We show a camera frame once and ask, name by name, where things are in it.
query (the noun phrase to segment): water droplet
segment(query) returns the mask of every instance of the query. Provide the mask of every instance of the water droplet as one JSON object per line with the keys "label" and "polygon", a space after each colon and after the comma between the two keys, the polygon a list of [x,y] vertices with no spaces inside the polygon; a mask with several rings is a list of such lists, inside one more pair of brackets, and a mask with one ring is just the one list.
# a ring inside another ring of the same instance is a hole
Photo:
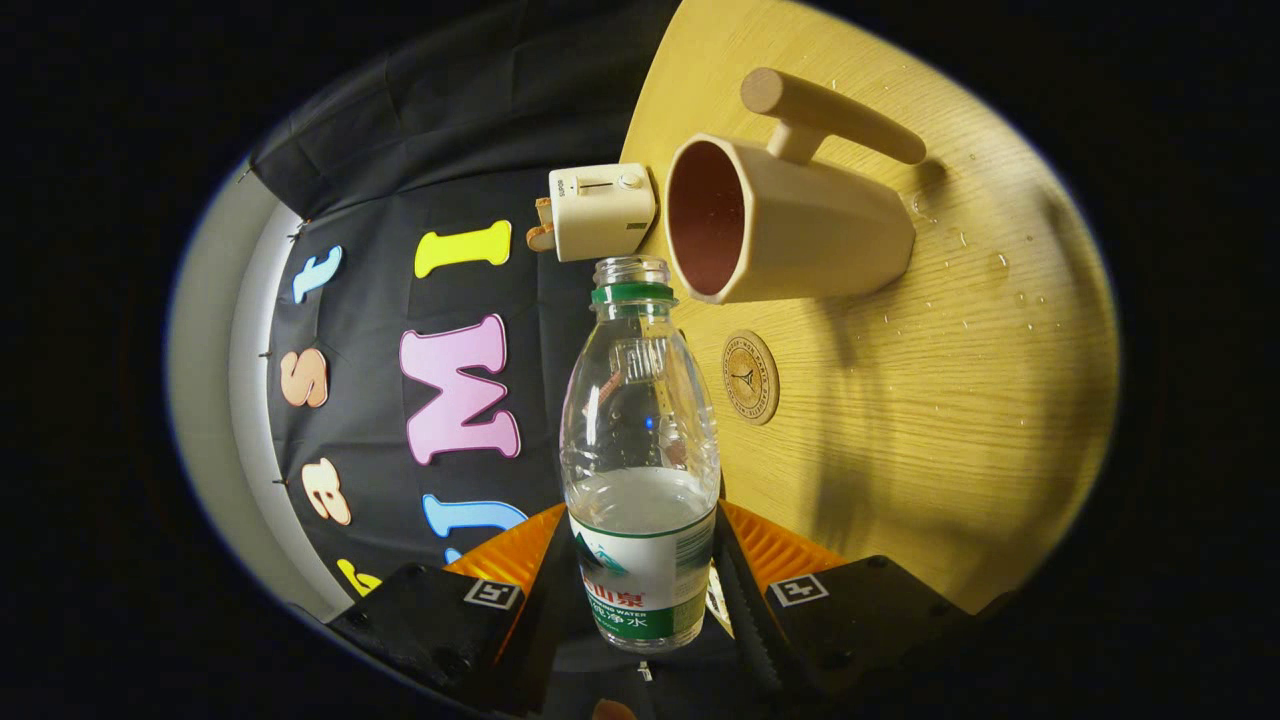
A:
{"label": "water droplet", "polygon": [[1005,258],[1004,252],[992,252],[989,265],[993,282],[1002,283],[1009,279],[1009,258]]}

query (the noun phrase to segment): light wood grain surface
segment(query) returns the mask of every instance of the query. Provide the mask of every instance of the light wood grain surface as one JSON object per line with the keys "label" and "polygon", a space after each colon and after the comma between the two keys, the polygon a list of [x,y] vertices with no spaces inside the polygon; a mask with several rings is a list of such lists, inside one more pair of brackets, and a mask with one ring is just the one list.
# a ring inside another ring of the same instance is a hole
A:
{"label": "light wood grain surface", "polygon": [[[764,145],[742,78],[772,67],[916,132],[908,167],[831,137],[817,159],[896,190],[915,249],[867,297],[713,306],[675,319],[710,387],[727,497],[849,560],[886,553],[968,611],[1025,580],[1068,532],[1106,455],[1119,388],[1115,307],[1098,250],[1044,159],[938,70],[817,10],[685,0],[622,151],[659,193],[695,132]],[[662,210],[641,252],[668,256]],[[758,427],[730,406],[726,337],[777,360]]]}

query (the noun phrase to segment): round coaster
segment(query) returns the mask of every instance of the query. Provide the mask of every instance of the round coaster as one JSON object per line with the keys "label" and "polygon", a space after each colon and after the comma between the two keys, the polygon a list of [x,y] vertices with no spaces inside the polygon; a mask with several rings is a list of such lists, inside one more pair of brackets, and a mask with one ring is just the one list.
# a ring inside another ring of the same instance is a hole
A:
{"label": "round coaster", "polygon": [[751,331],[735,331],[724,341],[721,374],[730,405],[748,423],[763,425],[778,409],[778,366],[769,346]]}

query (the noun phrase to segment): green and white label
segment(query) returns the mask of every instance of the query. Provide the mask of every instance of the green and white label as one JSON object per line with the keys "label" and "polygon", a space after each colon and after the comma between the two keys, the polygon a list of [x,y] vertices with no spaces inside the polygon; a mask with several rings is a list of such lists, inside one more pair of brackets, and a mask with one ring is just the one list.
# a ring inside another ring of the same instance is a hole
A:
{"label": "green and white label", "polygon": [[658,639],[703,616],[716,512],[682,528],[627,536],[568,518],[595,620],[614,635]]}

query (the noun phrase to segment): mug handle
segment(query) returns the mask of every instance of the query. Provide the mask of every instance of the mug handle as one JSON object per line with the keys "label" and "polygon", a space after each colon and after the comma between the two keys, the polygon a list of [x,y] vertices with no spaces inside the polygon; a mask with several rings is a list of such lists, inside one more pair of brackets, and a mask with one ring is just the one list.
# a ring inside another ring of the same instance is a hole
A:
{"label": "mug handle", "polygon": [[920,136],[867,105],[806,79],[756,68],[742,78],[742,105],[753,113],[777,118],[769,152],[780,160],[805,164],[828,135],[914,165],[924,160]]}

